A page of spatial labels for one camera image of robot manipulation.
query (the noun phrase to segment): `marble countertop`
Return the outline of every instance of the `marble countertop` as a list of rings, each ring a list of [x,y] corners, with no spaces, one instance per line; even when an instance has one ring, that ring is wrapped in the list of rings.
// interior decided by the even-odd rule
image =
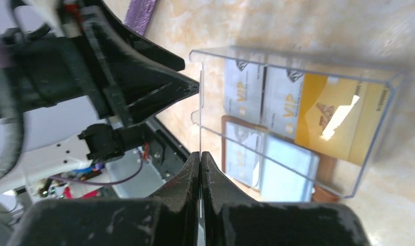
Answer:
[[[106,2],[124,18],[129,0]],[[183,73],[196,80],[200,65],[189,62],[189,52],[232,44],[406,69],[379,161],[356,197],[342,202],[360,217],[373,245],[415,245],[415,0],[159,1],[146,36],[185,58]],[[190,151],[199,149],[190,120],[198,102],[188,98],[158,116]]]

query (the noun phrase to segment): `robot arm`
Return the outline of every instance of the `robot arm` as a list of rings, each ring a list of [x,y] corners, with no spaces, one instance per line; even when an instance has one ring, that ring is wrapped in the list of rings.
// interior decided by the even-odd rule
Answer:
[[[25,154],[20,158],[21,167],[17,167],[24,139],[23,112],[87,95],[99,119],[117,116],[123,128],[129,129],[199,91],[198,82],[178,73],[185,68],[182,58],[132,32],[101,0],[10,3],[12,10],[33,6],[45,24],[31,33],[15,27],[0,36],[0,95],[7,91],[15,95],[0,96],[0,118],[6,118],[13,126],[4,151],[7,155],[0,159],[0,190],[6,189],[2,189],[5,182],[11,183],[5,177],[15,180],[9,185],[12,187],[29,182],[29,178],[57,173],[55,168],[49,168],[51,172],[42,169],[43,164],[36,161],[56,167],[60,158],[70,155],[47,147]],[[20,26],[14,13],[13,17]],[[97,147],[97,143],[88,140],[67,141],[84,145],[83,154]],[[37,158],[38,152],[55,156]],[[92,151],[87,160],[96,159],[94,154]],[[88,165],[85,157],[71,158],[66,160],[70,164]],[[57,170],[72,168],[66,164]],[[38,173],[24,177],[31,172]]]

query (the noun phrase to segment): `wire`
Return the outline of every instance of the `wire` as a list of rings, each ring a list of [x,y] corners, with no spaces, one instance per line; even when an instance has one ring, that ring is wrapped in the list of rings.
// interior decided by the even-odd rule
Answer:
[[[5,223],[3,220],[0,219],[0,224],[2,224],[3,226],[5,226],[6,228],[8,228],[9,230],[13,231],[13,229],[11,228],[11,226],[8,223]]]
[[[75,172],[75,173],[89,173],[91,171],[93,171],[93,167],[92,166],[91,167],[84,168],[84,169],[74,169],[73,170],[73,172]]]
[[[19,201],[18,201],[18,199],[16,197],[15,198],[15,206],[14,206],[14,208],[11,209],[10,211],[0,211],[0,214],[10,214],[10,213],[14,212],[17,209],[18,204],[19,204]]]
[[[9,67],[0,47],[0,113],[6,124],[6,142],[0,157],[0,179],[17,164],[23,149],[25,128],[15,67]]]
[[[142,165],[144,163],[144,159],[143,159],[142,153],[140,151],[138,151],[138,154],[139,154],[140,159],[141,159],[140,168],[134,174],[130,175],[129,177],[127,177],[125,179],[119,180],[119,181],[109,182],[109,183],[99,183],[99,182],[91,182],[91,181],[87,181],[87,180],[64,178],[64,177],[61,177],[59,175],[53,175],[50,178],[54,179],[54,180],[64,181],[64,182],[82,183],[84,185],[90,185],[90,186],[114,186],[116,184],[119,185],[120,183],[124,183],[126,181],[129,181],[129,180],[135,178],[139,174],[139,172],[141,171]]]

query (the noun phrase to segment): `purple cable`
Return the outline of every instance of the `purple cable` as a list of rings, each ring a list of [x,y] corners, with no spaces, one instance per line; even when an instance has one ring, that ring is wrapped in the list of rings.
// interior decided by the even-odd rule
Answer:
[[[122,179],[120,181],[115,181],[115,182],[109,182],[109,183],[99,183],[99,182],[91,182],[91,181],[87,181],[87,180],[78,180],[78,179],[72,179],[72,178],[64,178],[61,176],[57,176],[57,175],[53,175],[50,176],[49,178],[54,179],[54,180],[58,180],[58,181],[65,181],[65,182],[73,182],[73,183],[82,183],[84,185],[90,185],[90,186],[114,186],[114,185],[119,185],[120,183],[124,183],[130,179],[135,178],[135,176],[137,176],[139,174],[139,172],[142,169],[142,165],[144,163],[144,160],[142,159],[142,154],[140,151],[138,151],[139,155],[140,155],[140,159],[141,159],[141,165],[140,168],[138,169],[138,171],[136,171],[134,174],[132,174],[131,176]]]
[[[124,24],[144,36],[153,15],[156,0],[131,0]]]

